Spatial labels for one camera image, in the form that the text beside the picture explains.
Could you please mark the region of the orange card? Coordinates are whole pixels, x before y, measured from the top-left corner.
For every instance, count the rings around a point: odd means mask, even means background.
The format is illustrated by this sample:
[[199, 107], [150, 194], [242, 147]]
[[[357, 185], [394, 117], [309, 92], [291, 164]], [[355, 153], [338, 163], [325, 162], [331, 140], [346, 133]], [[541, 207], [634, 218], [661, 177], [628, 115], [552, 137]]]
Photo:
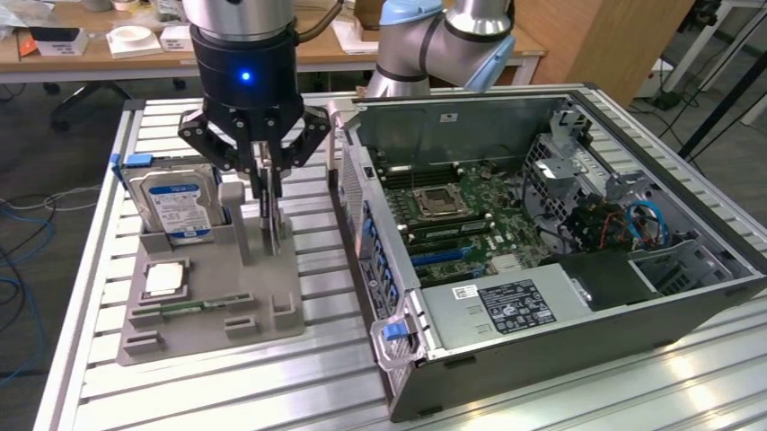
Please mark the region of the orange card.
[[21, 58], [29, 57], [38, 52], [38, 42], [27, 28], [18, 28], [18, 54]]

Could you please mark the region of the open black PC case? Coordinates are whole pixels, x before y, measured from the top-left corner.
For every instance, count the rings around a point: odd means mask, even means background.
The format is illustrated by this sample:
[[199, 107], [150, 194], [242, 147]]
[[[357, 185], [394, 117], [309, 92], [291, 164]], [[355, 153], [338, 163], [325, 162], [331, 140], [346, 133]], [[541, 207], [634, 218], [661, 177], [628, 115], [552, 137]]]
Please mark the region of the open black PC case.
[[[673, 346], [726, 309], [767, 291], [767, 228], [686, 164], [632, 114], [588, 84], [484, 94], [330, 101], [337, 148], [337, 219], [361, 301], [390, 418], [403, 422], [597, 365]], [[560, 264], [593, 310], [506, 341], [444, 348], [370, 149], [417, 166], [493, 160], [524, 181], [537, 136], [577, 154], [602, 195], [580, 201], [561, 222], [533, 215]], [[737, 279], [662, 295], [629, 253], [698, 240]], [[406, 339], [385, 324], [405, 320]]]

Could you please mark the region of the grey metal disk bay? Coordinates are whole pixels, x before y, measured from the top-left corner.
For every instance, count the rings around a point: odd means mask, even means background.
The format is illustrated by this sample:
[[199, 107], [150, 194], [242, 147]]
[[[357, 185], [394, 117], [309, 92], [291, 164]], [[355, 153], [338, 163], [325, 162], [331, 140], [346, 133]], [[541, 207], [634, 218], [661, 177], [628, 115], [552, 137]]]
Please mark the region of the grey metal disk bay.
[[698, 240], [665, 249], [629, 253], [644, 279], [662, 295], [676, 295], [737, 279], [737, 274]]

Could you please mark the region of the wooden desk white frame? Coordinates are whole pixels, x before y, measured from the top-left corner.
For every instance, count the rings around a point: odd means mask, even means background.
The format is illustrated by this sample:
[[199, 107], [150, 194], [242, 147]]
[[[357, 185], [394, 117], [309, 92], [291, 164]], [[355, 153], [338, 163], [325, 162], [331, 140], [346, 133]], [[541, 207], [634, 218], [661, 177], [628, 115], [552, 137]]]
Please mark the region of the wooden desk white frame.
[[[375, 71], [377, 55], [349, 55], [342, 50], [334, 30], [297, 47], [298, 73]], [[66, 83], [199, 76], [193, 52], [163, 52], [142, 57], [114, 59], [106, 37], [89, 41], [81, 57], [21, 58], [18, 34], [0, 41], [0, 84]]]

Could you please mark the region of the green motherboard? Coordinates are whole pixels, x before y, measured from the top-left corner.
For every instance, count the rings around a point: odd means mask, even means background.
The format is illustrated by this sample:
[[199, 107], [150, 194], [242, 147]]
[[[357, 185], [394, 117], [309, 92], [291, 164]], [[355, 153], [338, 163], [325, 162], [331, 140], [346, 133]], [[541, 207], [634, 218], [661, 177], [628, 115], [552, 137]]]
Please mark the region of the green motherboard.
[[[387, 157], [385, 151], [370, 149], [373, 166], [366, 169], [374, 173], [381, 181], [378, 169], [385, 166], [410, 165], [411, 163], [395, 163]], [[466, 215], [423, 220], [419, 218], [419, 206], [414, 198], [414, 189], [386, 189], [383, 197], [386, 208], [395, 220], [395, 238], [402, 241], [406, 248], [406, 263], [411, 264], [411, 258], [435, 251], [449, 251], [466, 246], [474, 250], [465, 259], [414, 267], [417, 281], [423, 287], [466, 281], [494, 275], [490, 273], [490, 260], [493, 257], [516, 253], [526, 263], [526, 268], [537, 267], [542, 261], [554, 255], [538, 230], [538, 220], [524, 210], [516, 195], [516, 188], [522, 185], [520, 179], [504, 169], [493, 160], [478, 162], [452, 162], [462, 174], [461, 181], [456, 184], [461, 190], [470, 212]], [[464, 238], [407, 244], [403, 235], [410, 229], [426, 225], [450, 224], [464, 221], [490, 219], [496, 227], [486, 234], [473, 235]]]

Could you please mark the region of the grey power supply unit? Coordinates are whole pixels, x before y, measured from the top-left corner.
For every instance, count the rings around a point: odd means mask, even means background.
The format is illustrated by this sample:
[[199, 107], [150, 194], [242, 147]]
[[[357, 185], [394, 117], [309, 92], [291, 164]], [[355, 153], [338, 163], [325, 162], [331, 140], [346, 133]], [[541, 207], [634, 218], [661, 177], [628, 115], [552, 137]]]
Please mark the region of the grey power supply unit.
[[430, 287], [422, 294], [448, 350], [520, 338], [594, 313], [560, 264]]

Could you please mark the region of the black office chair base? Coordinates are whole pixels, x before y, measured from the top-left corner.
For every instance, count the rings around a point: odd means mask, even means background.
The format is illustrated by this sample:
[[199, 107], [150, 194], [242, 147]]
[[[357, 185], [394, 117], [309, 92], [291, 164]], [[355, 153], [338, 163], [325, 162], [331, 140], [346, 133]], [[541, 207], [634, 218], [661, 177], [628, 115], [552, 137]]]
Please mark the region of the black office chair base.
[[90, 106], [87, 103], [87, 99], [101, 92], [114, 95], [121, 102], [121, 109], [127, 107], [130, 110], [142, 110], [147, 106], [147, 100], [134, 97], [117, 81], [89, 81], [54, 108], [50, 114], [50, 128], [54, 132], [69, 132], [75, 124], [87, 124], [102, 118], [102, 114], [98, 114], [102, 105]]

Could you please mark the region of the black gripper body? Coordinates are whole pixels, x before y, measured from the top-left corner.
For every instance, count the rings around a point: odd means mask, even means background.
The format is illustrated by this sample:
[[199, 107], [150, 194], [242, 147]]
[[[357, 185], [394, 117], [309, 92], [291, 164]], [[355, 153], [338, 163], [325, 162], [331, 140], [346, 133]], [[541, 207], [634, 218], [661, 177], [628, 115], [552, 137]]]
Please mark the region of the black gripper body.
[[209, 122], [239, 149], [266, 141], [273, 164], [287, 169], [295, 152], [282, 138], [303, 114], [298, 89], [298, 32], [289, 25], [262, 40], [223, 40], [191, 27]]

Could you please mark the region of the clear plastic bag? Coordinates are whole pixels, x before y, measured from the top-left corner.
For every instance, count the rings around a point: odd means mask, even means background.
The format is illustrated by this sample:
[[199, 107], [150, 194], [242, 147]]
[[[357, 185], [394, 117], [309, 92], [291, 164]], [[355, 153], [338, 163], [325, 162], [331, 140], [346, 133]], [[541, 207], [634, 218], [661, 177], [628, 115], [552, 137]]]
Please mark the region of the clear plastic bag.
[[42, 0], [0, 0], [0, 40], [9, 38], [17, 28], [55, 24], [54, 4]]

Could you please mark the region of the perforated metal disk cage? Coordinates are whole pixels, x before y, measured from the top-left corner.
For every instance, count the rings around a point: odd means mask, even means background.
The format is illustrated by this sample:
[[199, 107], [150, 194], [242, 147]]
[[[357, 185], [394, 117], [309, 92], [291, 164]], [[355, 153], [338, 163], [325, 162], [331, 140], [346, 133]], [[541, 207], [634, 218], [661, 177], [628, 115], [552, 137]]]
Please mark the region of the perforated metal disk cage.
[[540, 134], [524, 163], [522, 196], [528, 213], [532, 216], [550, 214], [564, 222], [581, 200], [592, 194], [602, 195], [589, 173], [577, 154], [566, 154], [558, 148], [553, 134]]

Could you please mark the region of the black graphics card metal bracket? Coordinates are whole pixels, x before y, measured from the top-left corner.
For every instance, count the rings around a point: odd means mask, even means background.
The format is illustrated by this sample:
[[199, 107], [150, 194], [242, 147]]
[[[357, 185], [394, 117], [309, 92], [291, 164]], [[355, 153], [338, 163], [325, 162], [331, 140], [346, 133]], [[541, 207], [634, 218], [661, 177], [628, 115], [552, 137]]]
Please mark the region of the black graphics card metal bracket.
[[283, 215], [279, 209], [283, 192], [282, 170], [274, 166], [266, 147], [261, 149], [259, 180], [262, 181], [259, 199], [265, 243], [270, 255], [277, 256], [281, 253], [285, 237]]

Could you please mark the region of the grey plastic parts rack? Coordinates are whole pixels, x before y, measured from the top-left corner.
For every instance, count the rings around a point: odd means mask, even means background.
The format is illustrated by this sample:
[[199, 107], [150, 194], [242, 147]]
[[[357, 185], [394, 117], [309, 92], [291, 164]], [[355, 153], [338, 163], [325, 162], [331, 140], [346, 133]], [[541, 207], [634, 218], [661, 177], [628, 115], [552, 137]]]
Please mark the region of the grey plastic parts rack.
[[[213, 241], [173, 245], [162, 233], [139, 237], [117, 356], [122, 366], [294, 338], [306, 331], [295, 241], [285, 233], [281, 253], [270, 255], [261, 220], [242, 211], [241, 183], [222, 184], [219, 201], [231, 221], [214, 229]], [[149, 269], [173, 262], [185, 266], [182, 287], [170, 295], [150, 296]], [[250, 298], [207, 312], [133, 315], [137, 308], [231, 295]]]

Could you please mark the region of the green RAM stick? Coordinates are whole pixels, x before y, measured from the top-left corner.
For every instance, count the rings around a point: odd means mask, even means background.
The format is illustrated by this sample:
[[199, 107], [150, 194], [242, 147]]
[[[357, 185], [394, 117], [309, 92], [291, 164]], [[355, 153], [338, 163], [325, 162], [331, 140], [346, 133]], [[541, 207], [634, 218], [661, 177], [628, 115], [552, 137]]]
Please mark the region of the green RAM stick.
[[137, 317], [150, 316], [158, 313], [161, 316], [186, 315], [190, 313], [207, 312], [226, 308], [231, 303], [241, 300], [247, 300], [250, 295], [231, 295], [209, 300], [171, 303], [165, 305], [154, 305], [133, 310], [133, 315]]

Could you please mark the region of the brown wooden cabinet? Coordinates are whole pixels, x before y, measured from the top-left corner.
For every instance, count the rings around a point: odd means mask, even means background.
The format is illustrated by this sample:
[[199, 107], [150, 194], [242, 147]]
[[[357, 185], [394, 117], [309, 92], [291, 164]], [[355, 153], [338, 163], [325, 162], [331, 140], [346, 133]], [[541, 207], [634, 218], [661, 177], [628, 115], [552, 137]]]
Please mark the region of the brown wooden cabinet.
[[596, 84], [628, 106], [696, 0], [514, 0], [546, 48], [533, 84]]

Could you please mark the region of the black slanted stand pole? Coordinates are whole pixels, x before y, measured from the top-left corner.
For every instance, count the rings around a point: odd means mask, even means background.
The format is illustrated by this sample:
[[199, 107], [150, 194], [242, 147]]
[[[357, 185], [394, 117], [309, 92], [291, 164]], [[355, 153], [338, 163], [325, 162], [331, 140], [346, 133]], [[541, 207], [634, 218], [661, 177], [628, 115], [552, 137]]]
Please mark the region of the black slanted stand pole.
[[[722, 57], [720, 58], [720, 62], [714, 66], [713, 70], [708, 77], [702, 80], [700, 88], [697, 92], [693, 94], [692, 98], [696, 98], [702, 92], [706, 92], [712, 86], [714, 85], [714, 81], [721, 73], [725, 71], [726, 66], [734, 59], [736, 55], [741, 51], [742, 47], [748, 43], [752, 34], [756, 30], [761, 27], [762, 23], [767, 21], [767, 0], [762, 0], [758, 3], [760, 6], [760, 13], [754, 15], [753, 19], [741, 29], [737, 37], [734, 38], [733, 43], [728, 47]], [[738, 83], [726, 94], [725, 99], [720, 102], [717, 107], [714, 108], [713, 112], [710, 113], [709, 117], [704, 121], [704, 123], [697, 128], [696, 132], [693, 133], [690, 139], [682, 145], [678, 155], [689, 161], [693, 161], [694, 158], [704, 153], [704, 151], [709, 148], [709, 145], [716, 142], [716, 140], [728, 132], [728, 130], [733, 127], [738, 120], [745, 117], [742, 114], [721, 131], [721, 133], [712, 139], [706, 147], [693, 155], [693, 151], [702, 143], [704, 139], [709, 136], [710, 132], [713, 131], [714, 127], [725, 117], [725, 115], [730, 112], [733, 107], [736, 106], [738, 100], [745, 95], [746, 91], [757, 82], [758, 78], [762, 76], [764, 72], [767, 70], [767, 51], [762, 53], [760, 58], [757, 59], [756, 63], [750, 67], [749, 71], [745, 75], [740, 78]]]

